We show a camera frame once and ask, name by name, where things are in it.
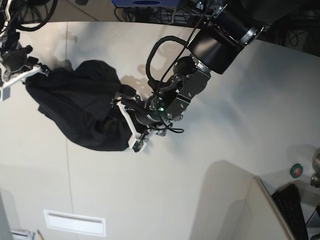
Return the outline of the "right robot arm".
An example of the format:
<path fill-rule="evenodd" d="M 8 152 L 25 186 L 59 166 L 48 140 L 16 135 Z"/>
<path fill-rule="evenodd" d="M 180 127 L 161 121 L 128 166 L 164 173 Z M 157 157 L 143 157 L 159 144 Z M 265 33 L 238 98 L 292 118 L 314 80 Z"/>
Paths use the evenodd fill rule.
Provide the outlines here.
<path fill-rule="evenodd" d="M 52 18 L 57 0 L 53 0 L 50 10 L 45 18 L 39 18 L 38 25 L 27 27 L 22 17 L 22 11 L 33 9 L 37 6 L 46 6 L 47 0 L 2 0 L 0 2 L 0 65 L 5 72 L 0 73 L 0 83 L 8 82 L 14 77 L 27 78 L 38 73 L 48 76 L 50 69 L 41 63 L 39 59 L 29 56 L 33 51 L 31 45 L 22 47 L 20 33 L 35 32 L 45 26 Z"/>

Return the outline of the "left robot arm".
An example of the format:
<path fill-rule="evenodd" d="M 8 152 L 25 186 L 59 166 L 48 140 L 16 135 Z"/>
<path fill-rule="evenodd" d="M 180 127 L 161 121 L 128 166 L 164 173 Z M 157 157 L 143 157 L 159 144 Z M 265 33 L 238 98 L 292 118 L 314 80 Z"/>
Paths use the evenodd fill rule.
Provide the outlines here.
<path fill-rule="evenodd" d="M 114 101 L 131 132 L 145 138 L 152 131 L 182 133 L 173 123 L 183 118 L 192 99 L 201 93 L 211 72 L 223 74 L 242 50 L 263 31 L 264 24 L 250 8 L 249 0 L 225 0 L 216 7 L 208 4 L 187 40 L 169 35 L 158 40 L 145 65 L 152 95 L 146 100 L 118 93 Z M 169 79 L 155 79 L 151 63 L 158 48 L 175 42 L 189 51 L 171 63 Z"/>

